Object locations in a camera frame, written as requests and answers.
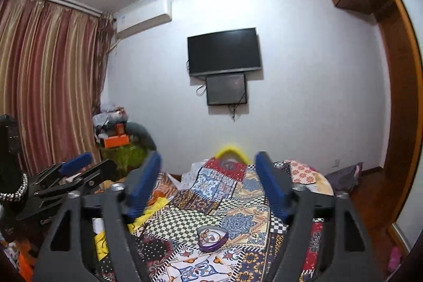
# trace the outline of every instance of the wooden floor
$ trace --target wooden floor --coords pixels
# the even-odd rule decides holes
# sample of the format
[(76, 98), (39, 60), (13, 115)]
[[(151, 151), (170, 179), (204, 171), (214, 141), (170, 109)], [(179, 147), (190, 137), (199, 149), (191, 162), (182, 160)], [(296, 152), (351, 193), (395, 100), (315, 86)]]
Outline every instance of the wooden floor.
[(373, 244), (375, 260), (383, 278), (389, 276), (387, 270), (389, 257), (394, 243), (386, 233), (388, 228), (390, 211), (390, 200), (380, 199), (381, 189), (388, 187), (383, 172), (374, 172), (361, 177), (360, 184), (356, 186), (352, 192), (351, 200), (353, 201), (361, 219), (366, 226), (367, 232)]

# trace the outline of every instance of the striped curtain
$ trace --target striped curtain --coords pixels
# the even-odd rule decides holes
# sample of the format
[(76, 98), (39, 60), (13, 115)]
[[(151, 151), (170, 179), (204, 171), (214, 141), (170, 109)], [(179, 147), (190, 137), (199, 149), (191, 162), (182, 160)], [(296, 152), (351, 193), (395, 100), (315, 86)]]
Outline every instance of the striped curtain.
[(29, 174), (83, 152), (100, 159), (91, 122), (105, 70), (98, 28), (57, 4), (0, 0), (0, 114), (18, 120)]

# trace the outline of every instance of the bedspread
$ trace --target bedspread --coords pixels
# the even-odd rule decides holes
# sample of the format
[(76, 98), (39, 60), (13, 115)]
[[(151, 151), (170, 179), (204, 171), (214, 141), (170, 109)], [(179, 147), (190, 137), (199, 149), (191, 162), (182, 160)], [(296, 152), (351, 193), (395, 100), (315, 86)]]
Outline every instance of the bedspread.
[[(296, 183), (332, 193), (323, 176), (295, 161), (274, 164)], [(186, 189), (153, 214), (134, 232), (138, 253), (152, 282), (259, 282), (269, 271), (288, 226), (269, 208), (255, 166), (219, 165), (210, 161), (183, 178)], [(214, 225), (229, 233), (227, 243), (213, 253), (199, 250), (196, 230)], [(323, 220), (314, 219), (300, 281), (312, 278)], [(114, 281), (108, 257), (100, 261), (102, 276)]]

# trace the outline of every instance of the white air conditioner unit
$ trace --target white air conditioner unit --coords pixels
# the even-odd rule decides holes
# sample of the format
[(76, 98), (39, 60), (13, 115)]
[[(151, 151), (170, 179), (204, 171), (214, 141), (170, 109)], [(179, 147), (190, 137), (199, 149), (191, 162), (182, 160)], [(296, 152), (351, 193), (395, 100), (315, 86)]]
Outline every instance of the white air conditioner unit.
[(170, 21), (172, 21), (171, 2), (169, 0), (157, 0), (118, 15), (118, 38), (124, 39)]

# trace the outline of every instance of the white wall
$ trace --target white wall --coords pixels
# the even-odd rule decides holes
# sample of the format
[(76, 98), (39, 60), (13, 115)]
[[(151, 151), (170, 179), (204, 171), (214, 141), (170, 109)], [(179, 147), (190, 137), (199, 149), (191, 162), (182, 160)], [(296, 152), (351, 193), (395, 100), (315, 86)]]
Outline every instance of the white wall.
[[(108, 65), (110, 100), (148, 128), (165, 170), (183, 173), (228, 143), (324, 174), (334, 159), (379, 165), (386, 89), (370, 17), (331, 0), (172, 1), (173, 21), (123, 40)], [(257, 28), (264, 70), (247, 76), (249, 104), (233, 123), (196, 96), (187, 37), (246, 27)]]
[[(423, 0), (402, 0), (413, 24), (420, 53), (423, 52)], [(411, 249), (423, 229), (423, 154), (407, 201), (396, 221), (400, 235)]]

